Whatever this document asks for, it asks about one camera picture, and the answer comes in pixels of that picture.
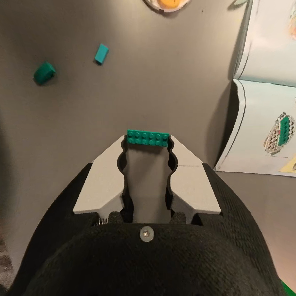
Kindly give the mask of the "round colourful lego build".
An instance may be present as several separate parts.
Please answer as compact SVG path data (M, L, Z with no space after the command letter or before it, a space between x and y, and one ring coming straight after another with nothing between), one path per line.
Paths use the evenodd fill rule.
M154 12L159 14L171 14L185 8L191 0L143 0Z

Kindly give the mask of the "pale green lego piece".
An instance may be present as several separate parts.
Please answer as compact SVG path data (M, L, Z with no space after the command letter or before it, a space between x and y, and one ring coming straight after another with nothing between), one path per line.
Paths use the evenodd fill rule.
M248 0L233 0L231 2L231 4L228 6L227 10L228 11L234 11L234 10L238 9L239 7L241 7L242 5L244 5L247 2L248 2Z

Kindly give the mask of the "lego instruction booklet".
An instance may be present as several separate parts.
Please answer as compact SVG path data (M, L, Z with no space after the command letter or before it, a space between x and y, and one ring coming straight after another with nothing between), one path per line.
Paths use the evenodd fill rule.
M215 170L295 177L296 4L247 2L233 74L238 114Z

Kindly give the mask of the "long green lego plate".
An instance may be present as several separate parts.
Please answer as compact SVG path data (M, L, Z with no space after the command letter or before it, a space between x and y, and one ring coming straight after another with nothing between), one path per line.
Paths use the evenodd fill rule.
M129 144L167 147L169 134L151 131L127 130Z

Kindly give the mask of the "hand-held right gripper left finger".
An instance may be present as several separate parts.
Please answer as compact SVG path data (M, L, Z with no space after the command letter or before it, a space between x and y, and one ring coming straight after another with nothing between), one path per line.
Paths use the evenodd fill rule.
M90 171L73 208L74 214L128 213L127 185L120 157L126 136L118 138L91 163Z

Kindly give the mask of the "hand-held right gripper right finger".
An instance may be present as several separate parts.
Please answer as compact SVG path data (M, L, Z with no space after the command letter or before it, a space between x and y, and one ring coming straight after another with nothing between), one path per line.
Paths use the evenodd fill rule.
M165 203L171 214L220 214L204 163L174 136L168 138L168 153Z

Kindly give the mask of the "teal lego piece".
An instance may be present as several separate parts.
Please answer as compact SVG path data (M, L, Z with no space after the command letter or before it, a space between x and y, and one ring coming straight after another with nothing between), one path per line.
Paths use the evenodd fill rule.
M38 85L43 85L56 74L56 70L52 64L45 61L34 73L33 80Z
M100 43L94 57L95 63L97 63L98 65L102 65L108 53L109 53L109 48L106 45Z

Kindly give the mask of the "green plastic bin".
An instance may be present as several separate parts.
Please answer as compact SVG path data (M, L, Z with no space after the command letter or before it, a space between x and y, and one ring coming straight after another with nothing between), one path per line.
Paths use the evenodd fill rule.
M296 293L289 287L286 285L286 283L284 283L282 280L281 281L281 285L283 287L285 296L296 296Z

